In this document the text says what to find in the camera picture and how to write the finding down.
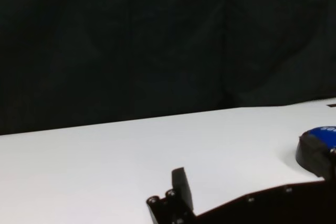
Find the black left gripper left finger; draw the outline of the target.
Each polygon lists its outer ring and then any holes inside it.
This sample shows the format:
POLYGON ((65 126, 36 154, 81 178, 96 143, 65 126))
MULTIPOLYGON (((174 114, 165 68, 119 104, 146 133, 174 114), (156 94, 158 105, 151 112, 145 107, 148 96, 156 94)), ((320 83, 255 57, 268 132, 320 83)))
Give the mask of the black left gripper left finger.
POLYGON ((164 198, 151 196, 146 205, 154 224, 196 223, 191 189, 184 168, 171 172, 172 188, 164 198))

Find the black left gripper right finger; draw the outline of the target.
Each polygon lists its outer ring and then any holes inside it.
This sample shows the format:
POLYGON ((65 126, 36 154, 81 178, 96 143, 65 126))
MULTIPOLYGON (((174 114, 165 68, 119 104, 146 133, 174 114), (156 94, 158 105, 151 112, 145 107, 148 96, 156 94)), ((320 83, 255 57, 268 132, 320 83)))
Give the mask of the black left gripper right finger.
POLYGON ((335 149, 312 134, 299 137, 299 165, 325 181, 335 181, 335 149))

